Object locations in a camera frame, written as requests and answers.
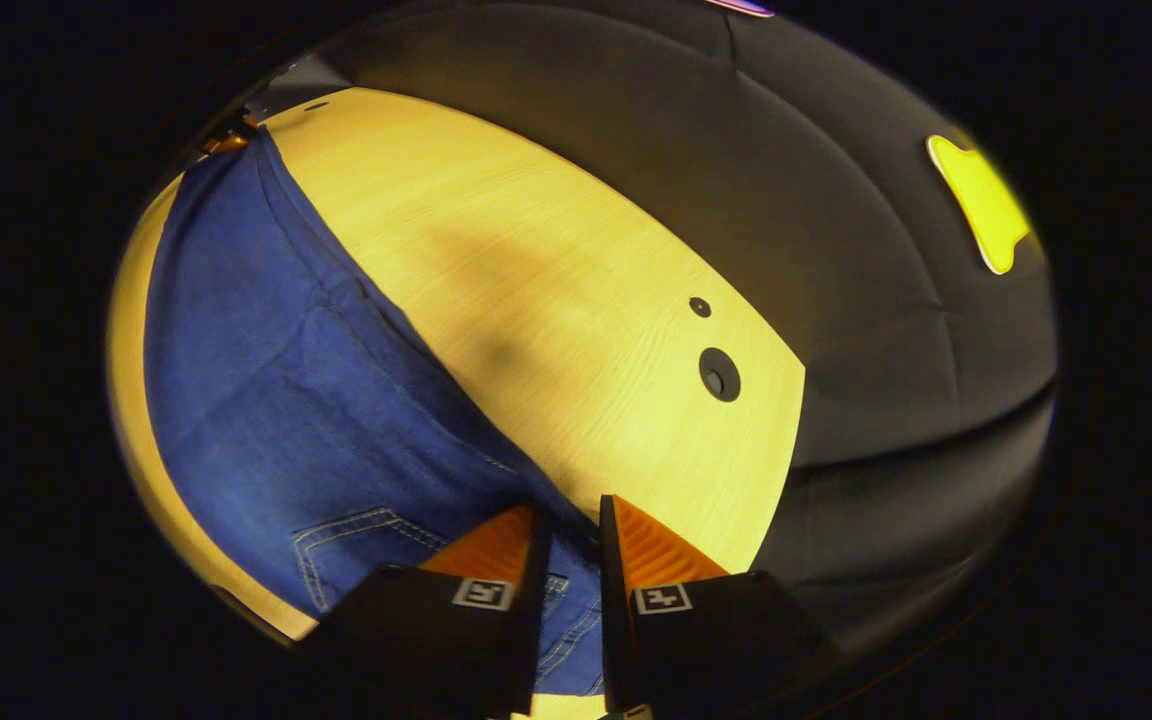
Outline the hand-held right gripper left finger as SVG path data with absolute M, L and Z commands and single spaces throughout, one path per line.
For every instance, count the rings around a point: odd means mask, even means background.
M 499 511 L 429 561 L 384 564 L 294 650 L 371 719 L 529 715 L 552 520 Z

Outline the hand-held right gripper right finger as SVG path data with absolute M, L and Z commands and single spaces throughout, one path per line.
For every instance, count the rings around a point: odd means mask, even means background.
M 649 511 L 600 502 L 605 706 L 622 719 L 755 719 L 842 653 L 771 574 L 730 573 Z

